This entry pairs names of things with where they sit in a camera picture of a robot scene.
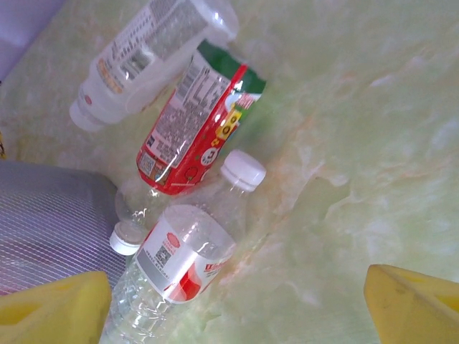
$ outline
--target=green marble surface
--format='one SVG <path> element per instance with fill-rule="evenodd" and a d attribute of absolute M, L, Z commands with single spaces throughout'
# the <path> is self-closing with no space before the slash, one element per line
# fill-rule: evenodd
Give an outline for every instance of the green marble surface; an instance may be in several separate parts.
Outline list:
<path fill-rule="evenodd" d="M 0 87 L 9 158 L 120 184 L 166 101 L 97 134 L 68 115 L 139 0 L 69 0 Z M 226 147 L 268 167 L 236 260 L 170 343 L 378 343 L 366 269 L 459 282 L 459 2 L 234 0 L 235 48 L 270 78 Z"/>

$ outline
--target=red logo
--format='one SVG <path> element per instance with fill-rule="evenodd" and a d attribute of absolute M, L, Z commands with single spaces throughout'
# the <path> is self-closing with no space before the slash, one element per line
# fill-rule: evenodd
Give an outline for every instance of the red logo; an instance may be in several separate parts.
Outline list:
<path fill-rule="evenodd" d="M 167 239 L 169 240 L 169 242 L 172 244 L 173 247 L 176 247 L 176 248 L 180 247 L 180 241 L 172 233 L 167 234 Z"/>
<path fill-rule="evenodd" d="M 92 103 L 93 103 L 93 101 L 91 100 L 89 95 L 85 95 L 85 101 L 86 101 L 86 104 L 88 104 L 88 105 L 92 105 Z"/>

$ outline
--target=gray mesh bag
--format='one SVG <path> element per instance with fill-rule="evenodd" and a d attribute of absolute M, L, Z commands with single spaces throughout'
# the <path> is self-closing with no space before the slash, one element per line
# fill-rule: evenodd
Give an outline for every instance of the gray mesh bag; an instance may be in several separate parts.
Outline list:
<path fill-rule="evenodd" d="M 115 191 L 95 173 L 0 161 L 0 295 L 86 271 L 113 287 L 125 269 L 108 242 Z"/>

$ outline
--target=plastic bottle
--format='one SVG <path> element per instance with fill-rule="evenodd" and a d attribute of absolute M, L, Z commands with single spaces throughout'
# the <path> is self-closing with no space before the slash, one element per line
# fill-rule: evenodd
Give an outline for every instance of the plastic bottle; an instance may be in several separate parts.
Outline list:
<path fill-rule="evenodd" d="M 139 113 L 181 73 L 203 39 L 225 45 L 238 29 L 226 0 L 150 0 L 91 62 L 70 117 L 83 130 L 97 131 Z"/>
<path fill-rule="evenodd" d="M 139 151 L 139 175 L 118 190 L 120 222 L 110 238 L 115 251 L 135 254 L 166 208 L 168 195 L 203 179 L 260 99 L 265 84 L 223 49 L 207 41 L 198 46 Z"/>
<path fill-rule="evenodd" d="M 156 343 L 203 292 L 245 236 L 247 196 L 265 169 L 240 150 L 161 215 L 113 290 L 102 343 Z"/>

